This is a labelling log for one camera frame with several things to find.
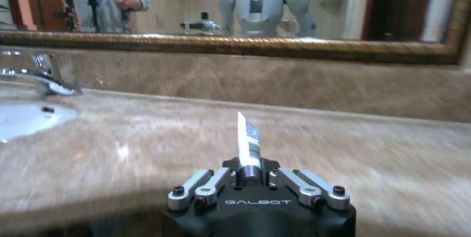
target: chrome faucet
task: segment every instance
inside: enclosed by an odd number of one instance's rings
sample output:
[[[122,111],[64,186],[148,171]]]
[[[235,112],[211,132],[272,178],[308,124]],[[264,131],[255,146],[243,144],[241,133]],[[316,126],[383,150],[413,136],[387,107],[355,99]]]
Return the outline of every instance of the chrome faucet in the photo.
[[[20,51],[2,51],[1,56],[20,57],[24,54]],[[38,86],[38,90],[44,94],[56,95],[80,95],[81,91],[77,87],[68,85],[60,76],[56,62],[50,55],[34,53],[29,55],[36,71],[28,69],[10,69],[0,67],[0,77],[9,77],[32,81]]]

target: black screw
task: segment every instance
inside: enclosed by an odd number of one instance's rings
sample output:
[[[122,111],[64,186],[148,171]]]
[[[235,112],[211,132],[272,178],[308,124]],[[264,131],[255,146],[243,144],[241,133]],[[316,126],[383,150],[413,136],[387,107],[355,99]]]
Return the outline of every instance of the black screw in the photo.
[[[336,196],[344,196],[345,195],[345,188],[343,186],[335,186],[333,187],[333,195]]]
[[[311,208],[317,211],[325,206],[325,199],[323,197],[313,197],[311,200]]]
[[[203,198],[196,198],[195,199],[195,209],[197,211],[205,209],[207,206],[208,206],[208,203],[207,203],[205,199],[203,199]]]
[[[172,193],[173,193],[173,196],[180,196],[180,195],[183,195],[183,193],[184,193],[184,187],[183,187],[183,186],[176,186],[176,187],[173,187]]]

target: sink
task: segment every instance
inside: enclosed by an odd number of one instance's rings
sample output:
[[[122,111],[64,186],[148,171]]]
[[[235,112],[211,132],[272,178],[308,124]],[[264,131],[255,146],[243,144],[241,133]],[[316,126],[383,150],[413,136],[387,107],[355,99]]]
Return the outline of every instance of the sink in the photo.
[[[0,142],[33,135],[76,118],[76,111],[46,102],[0,102]]]

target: bathroom mirror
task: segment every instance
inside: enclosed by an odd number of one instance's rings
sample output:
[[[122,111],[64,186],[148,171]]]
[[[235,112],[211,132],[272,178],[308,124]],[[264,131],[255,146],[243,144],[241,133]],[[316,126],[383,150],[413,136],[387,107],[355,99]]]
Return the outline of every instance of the bathroom mirror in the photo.
[[[0,42],[455,61],[469,0],[0,0]]]

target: ornate frame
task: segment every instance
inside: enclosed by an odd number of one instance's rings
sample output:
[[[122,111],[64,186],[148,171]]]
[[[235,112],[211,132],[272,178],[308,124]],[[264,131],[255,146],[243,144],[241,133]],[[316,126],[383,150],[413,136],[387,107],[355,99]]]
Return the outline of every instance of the ornate frame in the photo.
[[[443,43],[1,30],[0,45],[453,65],[459,61],[469,21],[469,9],[471,0],[455,0]]]

